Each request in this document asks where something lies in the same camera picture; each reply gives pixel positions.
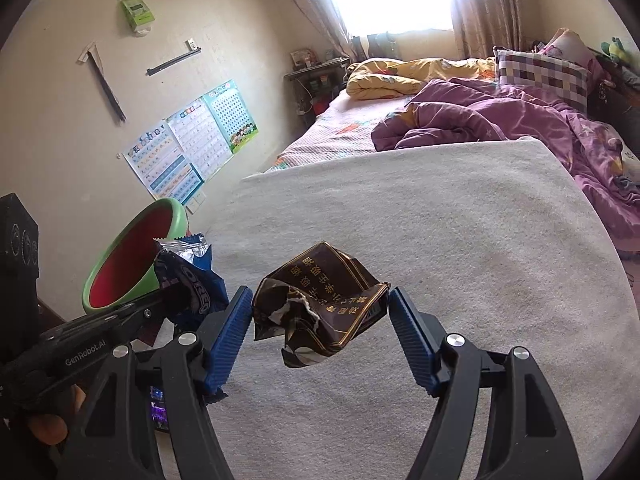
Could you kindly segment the left hand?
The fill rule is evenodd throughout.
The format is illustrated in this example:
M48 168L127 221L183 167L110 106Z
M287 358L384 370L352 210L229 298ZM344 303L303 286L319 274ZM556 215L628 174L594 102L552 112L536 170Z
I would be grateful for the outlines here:
M86 394L78 385L73 385L72 391L74 413L77 414L86 400ZM67 422L57 414L34 415L29 419L28 428L38 441L49 446L63 442L68 433Z

